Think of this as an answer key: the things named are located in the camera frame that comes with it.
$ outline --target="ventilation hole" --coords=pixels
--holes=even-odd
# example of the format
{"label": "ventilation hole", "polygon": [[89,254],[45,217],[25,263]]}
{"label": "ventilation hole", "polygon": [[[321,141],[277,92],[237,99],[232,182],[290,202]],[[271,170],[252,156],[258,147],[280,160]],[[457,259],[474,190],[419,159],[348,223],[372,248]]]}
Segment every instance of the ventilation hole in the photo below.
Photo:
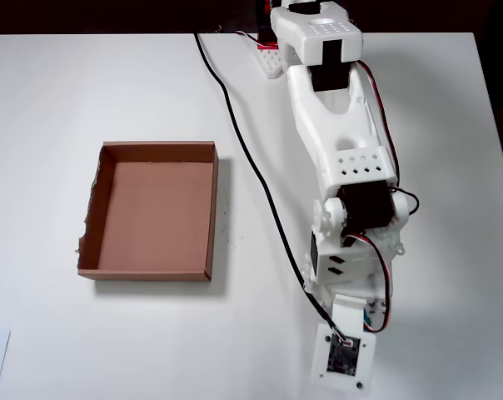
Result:
{"label": "ventilation hole", "polygon": [[337,256],[331,256],[329,257],[330,260],[334,261],[335,263],[338,263],[338,264],[342,264],[344,262],[344,260],[340,257],[337,257]]}
{"label": "ventilation hole", "polygon": [[341,273],[343,273],[340,269],[337,269],[335,267],[330,267],[327,269],[327,271],[330,271],[330,272],[334,273],[335,275],[340,275]]}

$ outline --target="torn cardboard edge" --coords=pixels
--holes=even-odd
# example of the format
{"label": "torn cardboard edge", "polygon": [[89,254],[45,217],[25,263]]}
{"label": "torn cardboard edge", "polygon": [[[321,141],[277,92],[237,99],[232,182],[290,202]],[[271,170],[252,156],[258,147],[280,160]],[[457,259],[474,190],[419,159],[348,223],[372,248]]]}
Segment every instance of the torn cardboard edge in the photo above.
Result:
{"label": "torn cardboard edge", "polygon": [[214,142],[105,142],[79,239],[78,274],[210,280],[217,168]]}

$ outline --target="dark background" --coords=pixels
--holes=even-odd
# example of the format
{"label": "dark background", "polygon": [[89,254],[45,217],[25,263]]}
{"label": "dark background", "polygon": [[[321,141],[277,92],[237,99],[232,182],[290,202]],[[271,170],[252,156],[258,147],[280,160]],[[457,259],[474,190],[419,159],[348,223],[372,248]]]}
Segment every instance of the dark background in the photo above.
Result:
{"label": "dark background", "polygon": [[[473,32],[503,148],[503,0],[337,0],[363,32]],[[257,32],[256,0],[0,0],[0,34]]]}

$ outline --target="circuit board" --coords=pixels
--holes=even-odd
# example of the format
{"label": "circuit board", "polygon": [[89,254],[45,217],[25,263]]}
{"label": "circuit board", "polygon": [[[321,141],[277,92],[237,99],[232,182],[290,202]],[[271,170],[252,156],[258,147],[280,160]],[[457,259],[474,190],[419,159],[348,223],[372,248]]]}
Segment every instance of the circuit board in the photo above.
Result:
{"label": "circuit board", "polygon": [[353,341],[353,346],[341,344],[336,335],[332,335],[327,371],[355,377],[360,339],[349,336],[346,336],[346,338]]}

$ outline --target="black cable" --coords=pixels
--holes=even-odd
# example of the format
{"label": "black cable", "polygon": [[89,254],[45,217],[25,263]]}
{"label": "black cable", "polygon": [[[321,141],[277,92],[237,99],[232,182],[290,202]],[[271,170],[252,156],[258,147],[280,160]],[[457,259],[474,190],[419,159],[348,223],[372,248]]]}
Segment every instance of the black cable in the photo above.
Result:
{"label": "black cable", "polygon": [[281,237],[281,241],[283,242],[283,246],[285,247],[286,255],[288,256],[288,259],[291,263],[292,270],[296,274],[296,278],[298,282],[300,283],[301,288],[303,289],[304,293],[307,295],[307,298],[311,302],[312,306],[318,311],[320,316],[327,322],[329,327],[335,332],[335,334],[341,339],[342,342],[347,342],[346,337],[342,334],[341,331],[336,327],[335,323],[327,313],[327,311],[318,303],[318,301],[315,299],[315,297],[308,293],[305,290],[305,281],[303,280],[303,276],[300,273],[300,270],[296,264],[296,260],[294,259],[294,256],[292,255],[292,250],[289,246],[288,240],[286,239],[285,231],[283,230],[283,226],[281,225],[281,220],[279,219],[279,215],[277,215],[277,210],[276,210],[276,205],[274,204],[274,200],[271,197],[270,194],[270,189],[268,188],[268,185],[266,184],[265,179],[262,177],[261,172],[259,171],[259,168],[257,168],[257,165],[253,161],[252,155],[248,151],[248,148],[246,146],[246,143],[244,142],[244,139],[242,138],[241,131],[238,128],[237,125],[237,120],[235,119],[235,114],[233,113],[233,107],[231,100],[229,98],[229,93],[227,92],[226,85],[224,85],[224,82],[216,75],[216,73],[212,70],[211,66],[209,65],[209,62],[207,61],[207,58],[205,56],[205,53],[203,52],[202,49],[202,44],[200,42],[200,38],[198,37],[197,33],[194,33],[194,38],[196,39],[196,44],[198,46],[198,50],[200,50],[200,55],[202,56],[202,60],[205,63],[205,66],[211,73],[212,77],[217,81],[217,83],[220,85],[220,88],[222,88],[222,91],[224,92],[224,98],[226,99],[226,105],[227,105],[227,111],[229,112],[229,116],[232,119],[233,123],[233,128],[235,129],[235,133],[237,134],[237,138],[239,143],[241,144],[242,151],[246,155],[246,158],[248,162],[251,165],[251,169],[253,169],[253,172],[256,174],[257,178],[259,179],[259,182],[261,182],[262,188],[265,191],[266,194],[266,199],[268,200],[268,204],[270,205],[271,213],[274,217],[274,220],[276,221],[276,226],[277,226],[277,231],[279,232],[279,236]]}
{"label": "black cable", "polygon": [[420,199],[414,193],[407,192],[405,189],[402,189],[401,187],[394,187],[391,189],[391,191],[392,192],[395,192],[395,191],[402,192],[402,193],[406,194],[407,196],[411,196],[412,198],[415,199],[416,207],[414,207],[411,211],[409,211],[409,215],[414,214],[415,212],[418,211],[418,208],[420,208]]}

